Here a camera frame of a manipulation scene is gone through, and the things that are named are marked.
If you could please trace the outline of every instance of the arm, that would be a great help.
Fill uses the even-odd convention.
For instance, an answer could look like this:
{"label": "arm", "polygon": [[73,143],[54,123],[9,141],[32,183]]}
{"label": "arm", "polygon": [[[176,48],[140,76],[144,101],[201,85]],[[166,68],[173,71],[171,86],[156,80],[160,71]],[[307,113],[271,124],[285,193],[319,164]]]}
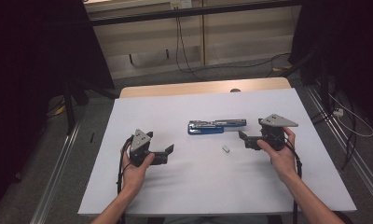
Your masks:
{"label": "arm", "polygon": [[96,217],[92,223],[117,223],[119,218],[125,212],[125,209],[131,201],[137,196],[144,183],[145,171],[154,160],[153,153],[149,154],[140,167],[129,165],[131,163],[128,153],[125,151],[123,156],[123,188],[119,195],[112,201],[104,211]]}
{"label": "arm", "polygon": [[[284,128],[284,131],[288,135],[288,141],[294,146],[295,134],[289,128]],[[310,223],[343,223],[299,178],[291,150],[284,147],[275,151],[263,140],[258,140],[257,143],[269,154],[279,178],[288,187]]]}

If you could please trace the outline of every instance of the forearm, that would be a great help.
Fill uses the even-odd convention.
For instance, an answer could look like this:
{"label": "forearm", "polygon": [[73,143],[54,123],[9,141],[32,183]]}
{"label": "forearm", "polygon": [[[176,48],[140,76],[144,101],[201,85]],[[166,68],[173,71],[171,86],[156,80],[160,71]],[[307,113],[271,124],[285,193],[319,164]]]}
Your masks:
{"label": "forearm", "polygon": [[128,207],[129,203],[133,200],[133,196],[128,192],[121,191],[120,194],[116,197],[114,201],[112,201],[104,211],[96,217],[93,224],[98,223],[117,223],[120,219],[122,214],[125,212],[126,208]]}
{"label": "forearm", "polygon": [[310,223],[343,223],[297,174],[284,178],[283,182]]}

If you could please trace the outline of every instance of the human hand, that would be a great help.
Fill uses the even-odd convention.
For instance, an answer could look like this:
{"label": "human hand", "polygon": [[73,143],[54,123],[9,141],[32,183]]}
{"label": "human hand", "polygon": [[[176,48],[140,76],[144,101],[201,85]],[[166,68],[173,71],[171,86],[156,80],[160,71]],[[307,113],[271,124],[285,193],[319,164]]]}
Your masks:
{"label": "human hand", "polygon": [[[284,127],[283,130],[288,135],[288,142],[292,145],[295,145],[295,134],[287,127]],[[280,151],[274,150],[267,142],[264,140],[258,140],[258,145],[266,151],[270,158],[271,163],[274,166],[279,178],[284,182],[287,177],[297,174],[297,169],[295,167],[295,157],[292,151],[286,146],[283,147]]]}
{"label": "human hand", "polygon": [[144,162],[139,167],[136,167],[131,164],[128,153],[125,150],[122,162],[123,188],[121,192],[132,196],[132,198],[137,196],[144,183],[146,169],[148,169],[154,159],[154,153],[150,153],[145,157]]}

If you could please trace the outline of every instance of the metal frame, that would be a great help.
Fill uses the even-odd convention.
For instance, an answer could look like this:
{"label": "metal frame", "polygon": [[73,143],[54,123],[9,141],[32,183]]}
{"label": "metal frame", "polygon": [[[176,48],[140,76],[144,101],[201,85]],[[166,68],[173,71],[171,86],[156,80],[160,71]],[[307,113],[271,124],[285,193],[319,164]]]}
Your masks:
{"label": "metal frame", "polygon": [[[325,113],[324,107],[321,104],[321,94],[318,93],[317,90],[311,88],[308,88],[307,92],[317,109],[319,111],[324,111],[323,118],[325,118],[327,114]],[[327,119],[326,124],[332,131],[332,134],[334,134],[335,138],[338,140],[343,151],[346,152],[347,134],[343,131],[338,122],[333,118]],[[355,170],[360,175],[361,179],[364,181],[373,196],[373,172],[369,169],[365,161],[362,159],[362,157],[358,153],[358,150],[354,151],[354,154],[352,156],[352,165],[354,166]]]}
{"label": "metal frame", "polygon": [[143,14],[137,14],[137,15],[130,15],[130,16],[104,17],[104,18],[91,19],[90,21],[53,22],[53,23],[44,24],[44,28],[66,29],[66,28],[76,28],[76,27],[92,27],[92,26],[112,25],[112,24],[136,22],[136,21],[154,21],[154,20],[163,20],[163,19],[169,19],[169,18],[181,18],[181,17],[210,15],[210,14],[226,13],[226,12],[276,8],[276,7],[293,7],[293,6],[300,6],[302,2],[303,0],[279,0],[279,1],[263,1],[263,2],[246,3],[246,4],[226,5],[226,6],[219,6],[219,7],[193,7],[193,8],[179,9],[179,10],[149,12],[149,13],[143,13]]}
{"label": "metal frame", "polygon": [[31,224],[45,223],[45,220],[47,219],[49,208],[61,182],[65,164],[67,163],[70,152],[73,149],[73,145],[76,140],[81,121],[84,118],[85,109],[86,108],[83,108],[80,118],[76,122],[74,129],[65,138],[61,154],[58,158],[58,161],[56,162],[55,168],[53,169],[52,175],[50,176],[49,182],[44,190],[43,195],[41,196],[38,206],[35,209],[35,213],[33,214],[32,220],[30,221]]}

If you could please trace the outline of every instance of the white paper sheet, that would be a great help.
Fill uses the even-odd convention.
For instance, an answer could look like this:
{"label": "white paper sheet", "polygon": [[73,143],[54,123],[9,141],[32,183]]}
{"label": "white paper sheet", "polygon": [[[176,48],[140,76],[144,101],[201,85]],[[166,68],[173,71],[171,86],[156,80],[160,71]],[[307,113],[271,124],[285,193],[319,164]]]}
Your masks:
{"label": "white paper sheet", "polygon": [[271,114],[299,124],[292,130],[297,135],[303,180],[311,190],[330,209],[356,210],[296,91],[290,89],[116,100],[78,213],[98,215],[117,196],[119,150],[136,129],[154,133],[150,150],[162,151],[174,144],[174,152],[168,164],[147,170],[128,215],[291,212],[292,196],[263,150],[245,148],[237,132],[187,134],[192,119],[247,119],[244,132],[261,135],[258,119]]}

